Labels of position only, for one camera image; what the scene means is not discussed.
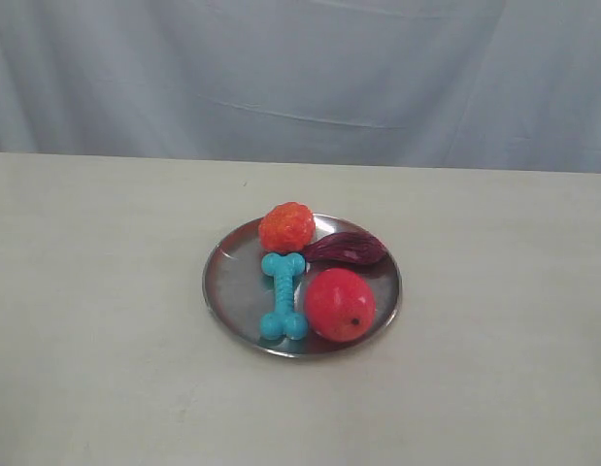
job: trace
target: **orange ball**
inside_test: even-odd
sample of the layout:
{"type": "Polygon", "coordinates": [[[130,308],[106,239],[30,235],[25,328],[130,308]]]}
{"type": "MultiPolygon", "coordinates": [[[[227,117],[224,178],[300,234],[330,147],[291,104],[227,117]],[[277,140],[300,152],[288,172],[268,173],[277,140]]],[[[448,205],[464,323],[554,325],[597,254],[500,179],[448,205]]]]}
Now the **orange ball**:
{"type": "Polygon", "coordinates": [[[259,223],[261,246],[278,254],[298,252],[311,242],[315,232],[313,213],[297,202],[275,207],[259,223]]]}

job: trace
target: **white table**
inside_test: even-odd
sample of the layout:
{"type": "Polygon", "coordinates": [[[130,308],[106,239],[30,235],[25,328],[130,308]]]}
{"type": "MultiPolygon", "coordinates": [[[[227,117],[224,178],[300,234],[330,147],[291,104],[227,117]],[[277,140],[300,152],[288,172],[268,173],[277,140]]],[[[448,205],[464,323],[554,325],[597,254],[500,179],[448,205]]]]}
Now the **white table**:
{"type": "Polygon", "coordinates": [[[234,464],[601,466],[601,176],[0,154],[0,466],[234,464]],[[375,345],[207,314],[211,248],[286,200],[394,253],[375,345]]]}

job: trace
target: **red apple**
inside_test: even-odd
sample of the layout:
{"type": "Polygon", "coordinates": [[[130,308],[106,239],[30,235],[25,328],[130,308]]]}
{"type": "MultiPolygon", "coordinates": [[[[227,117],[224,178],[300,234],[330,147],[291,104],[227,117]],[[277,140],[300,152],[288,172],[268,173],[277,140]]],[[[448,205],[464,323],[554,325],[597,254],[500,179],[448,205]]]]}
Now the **red apple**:
{"type": "Polygon", "coordinates": [[[304,306],[311,328],[333,342],[362,336],[376,316],[371,288],[347,269],[328,269],[317,275],[307,288],[304,306]]]}

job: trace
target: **metal plate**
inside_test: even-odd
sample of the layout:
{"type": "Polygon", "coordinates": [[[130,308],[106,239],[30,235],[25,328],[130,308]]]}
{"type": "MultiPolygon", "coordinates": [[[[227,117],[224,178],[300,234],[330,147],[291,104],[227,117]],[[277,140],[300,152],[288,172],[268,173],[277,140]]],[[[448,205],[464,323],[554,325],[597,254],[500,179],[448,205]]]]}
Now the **metal plate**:
{"type": "MultiPolygon", "coordinates": [[[[365,231],[357,225],[332,216],[315,215],[316,240],[340,231],[365,231]]],[[[212,251],[203,271],[203,294],[208,308],[232,335],[252,347],[286,357],[318,356],[360,345],[386,328],[397,314],[401,295],[401,276],[390,253],[378,264],[353,266],[333,262],[308,264],[307,273],[295,288],[296,311],[303,312],[307,285],[321,271],[345,267],[360,275],[376,298],[373,326],[360,339],[333,343],[310,332],[307,338],[292,341],[264,340],[259,335],[261,316],[274,309],[273,280],[261,272],[265,254],[259,244],[257,227],[261,218],[229,233],[212,251]]]]}

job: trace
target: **bone-shaped toy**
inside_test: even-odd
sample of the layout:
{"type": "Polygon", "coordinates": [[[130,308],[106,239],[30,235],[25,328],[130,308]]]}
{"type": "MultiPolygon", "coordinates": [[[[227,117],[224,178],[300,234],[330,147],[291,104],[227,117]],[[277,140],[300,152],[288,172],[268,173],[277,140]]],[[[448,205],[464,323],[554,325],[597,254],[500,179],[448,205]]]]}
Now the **bone-shaped toy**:
{"type": "Polygon", "coordinates": [[[288,255],[267,254],[261,261],[265,275],[274,277],[274,312],[261,318],[259,329],[266,340],[277,340],[286,335],[291,340],[301,340],[309,332],[309,323],[304,314],[293,310],[293,278],[305,269],[302,255],[293,252],[288,255]]]}

